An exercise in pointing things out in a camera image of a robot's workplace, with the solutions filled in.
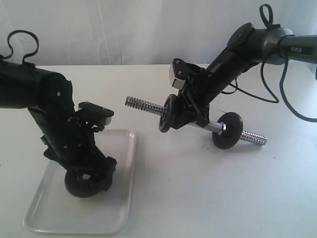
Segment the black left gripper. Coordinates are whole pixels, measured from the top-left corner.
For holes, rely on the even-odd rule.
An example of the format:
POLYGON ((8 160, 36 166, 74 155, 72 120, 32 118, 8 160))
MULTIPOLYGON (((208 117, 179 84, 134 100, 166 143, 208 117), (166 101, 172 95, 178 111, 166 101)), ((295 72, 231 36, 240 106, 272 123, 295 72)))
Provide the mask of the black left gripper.
POLYGON ((66 115, 49 115, 37 108, 28 111, 43 133, 41 140, 48 147, 44 156, 68 169, 65 183, 99 183, 99 176, 93 169, 106 168, 100 187, 102 191, 110 189, 117 161, 100 151, 94 137, 105 125, 82 120, 74 110, 66 115))

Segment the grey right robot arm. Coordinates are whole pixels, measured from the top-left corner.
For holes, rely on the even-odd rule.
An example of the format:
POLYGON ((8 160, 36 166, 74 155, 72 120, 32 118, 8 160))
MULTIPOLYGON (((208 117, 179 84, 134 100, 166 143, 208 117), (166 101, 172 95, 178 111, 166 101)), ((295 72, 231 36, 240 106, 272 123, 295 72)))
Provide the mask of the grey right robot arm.
POLYGON ((224 50, 207 67, 175 58, 170 68, 171 86, 178 89, 167 106, 168 126, 179 129, 197 121, 204 127, 207 108, 233 80, 258 64, 286 65, 289 60, 317 62, 317 37, 296 36, 279 24, 256 29, 251 23, 239 27, 224 50))

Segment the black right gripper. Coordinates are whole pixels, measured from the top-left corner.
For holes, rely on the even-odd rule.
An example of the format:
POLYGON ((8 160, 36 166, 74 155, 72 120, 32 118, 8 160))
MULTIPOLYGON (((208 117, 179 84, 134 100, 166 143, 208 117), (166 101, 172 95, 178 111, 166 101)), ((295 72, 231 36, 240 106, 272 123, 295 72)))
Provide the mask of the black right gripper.
POLYGON ((186 93, 179 91, 177 94, 178 108, 171 126, 173 129, 195 121, 198 126, 207 126, 210 120, 203 107, 236 79, 250 65, 250 60, 226 48, 207 68, 188 62, 185 65, 189 69, 186 93))

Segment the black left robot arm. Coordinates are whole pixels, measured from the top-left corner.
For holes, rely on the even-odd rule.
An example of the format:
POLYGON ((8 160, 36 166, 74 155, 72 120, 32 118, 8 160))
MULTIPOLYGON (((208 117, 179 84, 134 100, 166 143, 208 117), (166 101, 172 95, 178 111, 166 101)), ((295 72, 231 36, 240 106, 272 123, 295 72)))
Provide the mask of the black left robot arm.
POLYGON ((76 109, 72 83, 62 74, 4 60, 0 106, 28 110, 43 133, 44 156, 66 170, 70 194, 85 198, 109 190, 117 162, 100 151, 94 135, 110 123, 112 110, 90 102, 76 109))

